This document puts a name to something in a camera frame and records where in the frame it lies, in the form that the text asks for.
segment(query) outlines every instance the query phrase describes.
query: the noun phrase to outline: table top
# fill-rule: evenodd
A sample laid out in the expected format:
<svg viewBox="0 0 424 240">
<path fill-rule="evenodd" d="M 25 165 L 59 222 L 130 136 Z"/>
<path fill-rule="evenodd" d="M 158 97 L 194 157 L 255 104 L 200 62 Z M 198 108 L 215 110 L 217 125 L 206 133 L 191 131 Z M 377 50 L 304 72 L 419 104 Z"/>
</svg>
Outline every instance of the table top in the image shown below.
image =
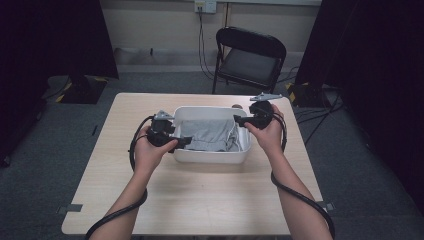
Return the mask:
<svg viewBox="0 0 424 240">
<path fill-rule="evenodd" d="M 248 109 L 251 96 L 120 93 L 116 96 L 72 204 L 65 234 L 81 235 L 109 210 L 132 176 L 128 149 L 139 124 L 180 106 L 239 104 Z M 271 100 L 287 124 L 285 155 L 316 201 L 322 196 L 287 98 Z M 288 235 L 269 161 L 252 136 L 242 164 L 180 163 L 166 153 L 147 186 L 134 235 Z"/>
</svg>

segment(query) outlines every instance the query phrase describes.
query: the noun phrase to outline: person's right arm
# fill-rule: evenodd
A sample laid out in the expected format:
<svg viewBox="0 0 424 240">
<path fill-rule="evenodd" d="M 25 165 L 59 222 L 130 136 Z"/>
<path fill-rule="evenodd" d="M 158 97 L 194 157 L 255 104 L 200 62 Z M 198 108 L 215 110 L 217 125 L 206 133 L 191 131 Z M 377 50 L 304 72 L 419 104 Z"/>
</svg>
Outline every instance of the person's right arm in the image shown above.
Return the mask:
<svg viewBox="0 0 424 240">
<path fill-rule="evenodd" d="M 282 113 L 272 106 L 275 113 Z M 265 129 L 257 129 L 250 123 L 245 127 L 256 137 L 271 164 L 277 181 L 314 200 L 312 194 L 297 176 L 281 149 L 280 123 L 273 119 Z M 321 214 L 314 208 L 278 188 L 281 207 L 293 239 L 332 239 L 327 223 Z"/>
</svg>

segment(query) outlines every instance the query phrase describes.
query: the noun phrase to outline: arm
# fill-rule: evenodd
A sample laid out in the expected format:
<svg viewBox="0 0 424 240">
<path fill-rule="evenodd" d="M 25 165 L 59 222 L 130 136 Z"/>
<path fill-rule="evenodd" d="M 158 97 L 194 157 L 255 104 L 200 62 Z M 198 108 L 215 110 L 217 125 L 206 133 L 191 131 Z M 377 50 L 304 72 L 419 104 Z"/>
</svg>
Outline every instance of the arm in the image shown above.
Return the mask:
<svg viewBox="0 0 424 240">
<path fill-rule="evenodd" d="M 275 105 L 272 107 L 275 113 L 283 116 Z M 273 119 L 263 130 L 250 123 L 245 123 L 245 127 L 264 149 L 278 182 L 313 200 L 312 194 L 294 172 L 281 150 L 282 129 L 278 121 Z M 325 219 L 320 213 L 284 190 L 278 189 L 278 195 L 293 239 L 332 239 Z"/>
<path fill-rule="evenodd" d="M 148 128 L 148 126 L 142 128 L 139 136 L 145 135 Z M 123 209 L 141 199 L 147 183 L 153 171 L 159 165 L 162 156 L 174 148 L 176 144 L 177 141 L 174 140 L 162 147 L 154 147 L 145 137 L 138 140 L 135 147 L 134 174 L 106 215 Z M 130 239 L 137 213 L 138 208 L 113 219 L 97 229 L 90 239 Z"/>
</svg>

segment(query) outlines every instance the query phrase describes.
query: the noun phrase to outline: person's left hand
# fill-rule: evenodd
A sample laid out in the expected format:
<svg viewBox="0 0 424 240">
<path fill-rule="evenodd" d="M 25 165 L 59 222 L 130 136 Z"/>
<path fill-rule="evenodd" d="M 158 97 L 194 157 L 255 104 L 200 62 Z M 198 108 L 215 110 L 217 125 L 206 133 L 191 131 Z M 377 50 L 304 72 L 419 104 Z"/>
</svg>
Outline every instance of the person's left hand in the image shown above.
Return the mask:
<svg viewBox="0 0 424 240">
<path fill-rule="evenodd" d="M 149 128 L 150 126 L 143 127 L 138 133 L 138 137 L 145 136 Z M 134 151 L 134 172 L 147 172 L 152 174 L 156 167 L 159 165 L 163 155 L 173 149 L 177 143 L 177 140 L 172 140 L 161 147 L 155 147 L 147 140 L 147 137 L 140 138 L 137 141 Z"/>
</svg>

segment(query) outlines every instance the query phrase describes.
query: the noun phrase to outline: chair backrest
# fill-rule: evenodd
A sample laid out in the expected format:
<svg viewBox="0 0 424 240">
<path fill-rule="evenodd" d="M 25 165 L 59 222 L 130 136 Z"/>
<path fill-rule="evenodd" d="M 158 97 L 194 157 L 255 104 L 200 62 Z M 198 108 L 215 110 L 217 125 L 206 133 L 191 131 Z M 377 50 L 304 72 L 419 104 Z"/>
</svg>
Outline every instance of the chair backrest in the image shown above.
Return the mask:
<svg viewBox="0 0 424 240">
<path fill-rule="evenodd" d="M 225 27 L 218 30 L 216 42 L 219 51 L 222 51 L 221 45 L 224 45 L 280 59 L 285 59 L 287 53 L 286 47 L 277 38 L 237 27 Z"/>
</svg>

